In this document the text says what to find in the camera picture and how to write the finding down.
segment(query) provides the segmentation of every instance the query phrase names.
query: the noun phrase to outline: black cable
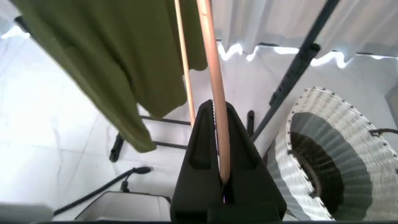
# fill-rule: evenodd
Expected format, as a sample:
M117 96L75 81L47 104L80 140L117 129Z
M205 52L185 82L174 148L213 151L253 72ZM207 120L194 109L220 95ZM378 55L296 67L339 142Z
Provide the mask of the black cable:
M54 216L59 215L85 201L87 201L88 199L94 197L95 195L98 195L99 193L101 193L102 191L106 190L107 188L109 188L110 186L114 185L116 182L120 181L121 179L123 179L124 177L129 177L131 174L136 173L136 174L146 174L149 173L152 169L150 167L138 167L138 168L132 168L131 170L125 171L124 173L122 173L121 175L117 176L115 179L109 181L107 184L105 184L104 186L98 188L97 190L93 191L92 193L62 207L57 209L56 211L54 211Z

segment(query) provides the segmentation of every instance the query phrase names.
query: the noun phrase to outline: white wicker basket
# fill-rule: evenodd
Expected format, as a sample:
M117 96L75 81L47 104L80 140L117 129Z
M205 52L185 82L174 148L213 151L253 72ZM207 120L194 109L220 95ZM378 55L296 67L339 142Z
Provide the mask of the white wicker basket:
M299 220L398 220L398 158L375 127L333 92L313 87L296 101L267 152L267 168ZM331 157L344 185L331 215L291 153L291 132L308 136Z

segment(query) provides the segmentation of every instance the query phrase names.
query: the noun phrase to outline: green cloth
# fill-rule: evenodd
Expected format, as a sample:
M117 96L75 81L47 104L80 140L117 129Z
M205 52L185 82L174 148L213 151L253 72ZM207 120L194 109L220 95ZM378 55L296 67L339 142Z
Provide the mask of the green cloth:
M187 96L173 0L14 0L34 39L139 152L137 103L163 117ZM196 1L180 1L189 67L207 66Z

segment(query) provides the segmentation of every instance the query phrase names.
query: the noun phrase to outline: hanging clothes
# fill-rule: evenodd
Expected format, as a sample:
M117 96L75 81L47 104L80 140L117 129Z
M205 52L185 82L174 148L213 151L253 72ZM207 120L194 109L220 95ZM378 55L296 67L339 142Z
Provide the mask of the hanging clothes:
M156 148L137 103L161 118L187 96L173 0L13 0L34 39L137 151ZM181 1L191 69L207 67L196 1Z

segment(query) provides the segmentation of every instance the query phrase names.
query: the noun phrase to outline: wooden rod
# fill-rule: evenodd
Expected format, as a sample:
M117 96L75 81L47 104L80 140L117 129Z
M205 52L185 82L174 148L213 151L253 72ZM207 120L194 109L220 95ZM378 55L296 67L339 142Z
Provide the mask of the wooden rod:
M174 0L174 4L175 4L175 13L177 15L178 36L180 37L182 66L183 66L184 79L185 79L185 91L187 92L191 127L193 127L193 125L195 124L195 107L193 105L191 79L189 77L187 48L185 47L184 29L182 27L180 1Z
M218 152L220 154L220 177L224 184L230 176L231 160L229 154L229 132L224 95L223 78L221 77L220 60L213 27L210 0L197 0L201 31L205 42L206 58L210 71L211 91L214 98Z

